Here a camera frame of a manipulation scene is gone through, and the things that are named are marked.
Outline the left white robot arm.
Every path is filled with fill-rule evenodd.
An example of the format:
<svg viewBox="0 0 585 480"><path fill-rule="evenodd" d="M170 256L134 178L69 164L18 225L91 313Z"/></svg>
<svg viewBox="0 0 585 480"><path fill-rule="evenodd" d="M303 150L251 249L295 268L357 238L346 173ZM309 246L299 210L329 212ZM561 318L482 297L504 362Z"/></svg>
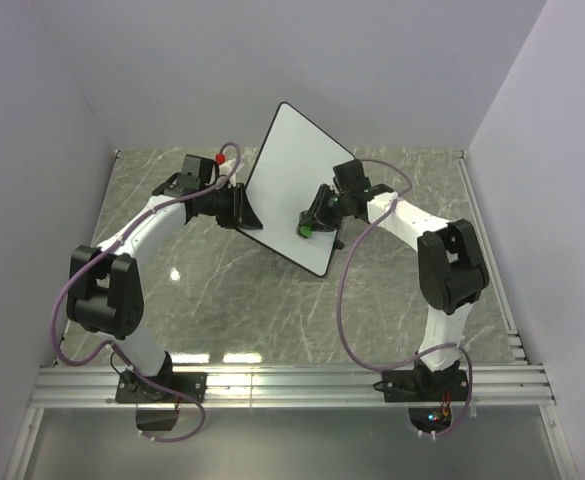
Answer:
<svg viewBox="0 0 585 480"><path fill-rule="evenodd" d="M172 174L117 234L95 247L80 246L71 257L68 319L119 355L152 402L168 399L175 379L169 353L142 326L142 268L175 230L199 215L213 217L225 229L263 228L246 185L227 175L212 184L217 172L211 167L202 173Z"/></svg>

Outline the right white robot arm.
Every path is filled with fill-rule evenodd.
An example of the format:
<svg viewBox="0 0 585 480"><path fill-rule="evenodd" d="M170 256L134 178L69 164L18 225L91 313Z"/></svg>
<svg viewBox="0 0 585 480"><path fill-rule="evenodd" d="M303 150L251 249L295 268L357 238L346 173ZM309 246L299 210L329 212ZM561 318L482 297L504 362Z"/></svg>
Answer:
<svg viewBox="0 0 585 480"><path fill-rule="evenodd" d="M349 269L357 250L376 228L382 228L417 254L420 292L428 305L421 345L407 359L411 370L393 380L397 364L379 367L388 391L408 401L438 400L455 388L470 396L471 375L460 370L467 318L489 284L489 274L474 226L449 221L412 205L386 185L360 191L334 192L323 185L310 208L301 213L297 233L308 239L315 232L338 229L346 217L366 222L346 257Z"/></svg>

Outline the white whiteboard black frame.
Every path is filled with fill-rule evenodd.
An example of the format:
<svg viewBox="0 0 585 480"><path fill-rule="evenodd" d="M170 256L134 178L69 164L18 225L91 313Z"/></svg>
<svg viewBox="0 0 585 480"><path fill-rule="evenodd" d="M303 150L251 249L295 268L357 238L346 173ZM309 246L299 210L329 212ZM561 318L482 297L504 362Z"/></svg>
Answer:
<svg viewBox="0 0 585 480"><path fill-rule="evenodd" d="M309 209L333 168L354 155L288 102L278 105L245 182L248 202L260 230L238 231L321 278L328 272L337 233L297 233L299 216Z"/></svg>

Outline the green whiteboard eraser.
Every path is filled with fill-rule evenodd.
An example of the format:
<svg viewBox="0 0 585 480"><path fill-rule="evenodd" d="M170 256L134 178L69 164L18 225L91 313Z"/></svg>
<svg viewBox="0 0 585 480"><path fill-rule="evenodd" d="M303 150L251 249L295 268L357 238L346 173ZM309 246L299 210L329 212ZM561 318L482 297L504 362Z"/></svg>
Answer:
<svg viewBox="0 0 585 480"><path fill-rule="evenodd" d="M311 238L313 235L312 225L310 223L300 223L297 227L297 234L304 239Z"/></svg>

